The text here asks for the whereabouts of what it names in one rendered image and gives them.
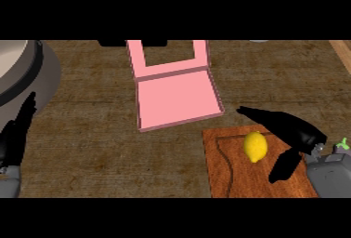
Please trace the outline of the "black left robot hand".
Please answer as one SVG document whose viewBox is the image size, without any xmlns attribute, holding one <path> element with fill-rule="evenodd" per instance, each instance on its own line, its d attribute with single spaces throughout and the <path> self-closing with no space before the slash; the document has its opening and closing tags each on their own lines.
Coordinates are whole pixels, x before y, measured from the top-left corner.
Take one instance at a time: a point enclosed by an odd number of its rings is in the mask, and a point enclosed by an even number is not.
<svg viewBox="0 0 351 238">
<path fill-rule="evenodd" d="M 35 111 L 35 93 L 30 92 L 16 118 L 7 121 L 0 132 L 0 168 L 22 164 L 26 135 Z"/>
</svg>

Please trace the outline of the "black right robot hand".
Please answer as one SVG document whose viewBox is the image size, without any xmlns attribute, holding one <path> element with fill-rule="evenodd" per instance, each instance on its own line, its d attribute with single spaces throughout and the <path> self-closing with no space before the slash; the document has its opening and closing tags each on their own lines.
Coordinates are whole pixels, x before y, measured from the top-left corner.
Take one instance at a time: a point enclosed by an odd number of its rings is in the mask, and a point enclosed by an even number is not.
<svg viewBox="0 0 351 238">
<path fill-rule="evenodd" d="M 271 112 L 241 106 L 237 113 L 261 124 L 290 146 L 280 154 L 268 175 L 268 182 L 287 180 L 299 165 L 300 153 L 311 154 L 317 145 L 324 145 L 327 136 L 299 117 L 286 112 Z"/>
</svg>

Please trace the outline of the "yellow lemon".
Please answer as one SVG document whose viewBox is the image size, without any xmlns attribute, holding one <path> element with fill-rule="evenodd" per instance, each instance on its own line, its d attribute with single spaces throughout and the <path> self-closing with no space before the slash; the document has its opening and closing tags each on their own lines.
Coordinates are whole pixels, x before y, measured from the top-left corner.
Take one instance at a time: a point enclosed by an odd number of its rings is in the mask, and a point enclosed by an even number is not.
<svg viewBox="0 0 351 238">
<path fill-rule="evenodd" d="M 266 141 L 259 131 L 249 132 L 243 138 L 243 153 L 252 163 L 256 163 L 266 154 Z"/>
</svg>

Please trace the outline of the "brown wooden cutting board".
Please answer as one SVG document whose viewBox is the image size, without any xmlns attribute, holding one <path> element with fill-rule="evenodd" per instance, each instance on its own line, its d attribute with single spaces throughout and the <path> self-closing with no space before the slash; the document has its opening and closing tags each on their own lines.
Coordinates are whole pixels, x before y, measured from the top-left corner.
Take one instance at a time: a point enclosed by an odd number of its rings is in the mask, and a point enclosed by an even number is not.
<svg viewBox="0 0 351 238">
<path fill-rule="evenodd" d="M 266 155 L 252 163 L 243 153 L 243 138 L 259 131 L 266 140 Z M 261 126 L 232 126 L 203 131 L 204 162 L 212 198 L 314 198 L 317 193 L 299 163 L 289 180 L 268 182 L 278 155 L 289 149 L 283 141 Z"/>
</svg>

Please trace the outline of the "pink open box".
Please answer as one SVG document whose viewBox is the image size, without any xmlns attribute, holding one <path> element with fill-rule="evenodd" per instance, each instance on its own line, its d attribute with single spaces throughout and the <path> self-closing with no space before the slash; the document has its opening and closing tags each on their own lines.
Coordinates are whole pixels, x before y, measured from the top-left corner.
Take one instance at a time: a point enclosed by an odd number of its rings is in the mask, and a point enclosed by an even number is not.
<svg viewBox="0 0 351 238">
<path fill-rule="evenodd" d="M 147 66 L 141 41 L 126 40 L 141 132 L 224 114 L 209 70 L 207 41 L 193 40 L 191 45 L 193 59 Z"/>
</svg>

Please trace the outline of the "large grey round pot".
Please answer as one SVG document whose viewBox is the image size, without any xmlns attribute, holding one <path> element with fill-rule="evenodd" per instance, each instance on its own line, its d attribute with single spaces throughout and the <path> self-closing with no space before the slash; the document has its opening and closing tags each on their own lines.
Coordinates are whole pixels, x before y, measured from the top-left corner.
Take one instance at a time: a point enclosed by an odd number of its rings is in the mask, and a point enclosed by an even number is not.
<svg viewBox="0 0 351 238">
<path fill-rule="evenodd" d="M 30 92 L 48 104 L 60 83 L 60 62 L 41 40 L 0 40 L 0 122 L 13 119 Z"/>
</svg>

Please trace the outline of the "pale wooden strip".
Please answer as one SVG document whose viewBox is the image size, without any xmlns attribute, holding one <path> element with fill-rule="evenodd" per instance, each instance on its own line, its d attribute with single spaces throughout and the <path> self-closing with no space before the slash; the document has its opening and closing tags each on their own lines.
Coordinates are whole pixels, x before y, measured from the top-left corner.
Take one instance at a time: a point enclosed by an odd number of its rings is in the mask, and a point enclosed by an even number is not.
<svg viewBox="0 0 351 238">
<path fill-rule="evenodd" d="M 342 65 L 351 74 L 351 40 L 330 40 L 328 43 L 340 58 Z"/>
</svg>

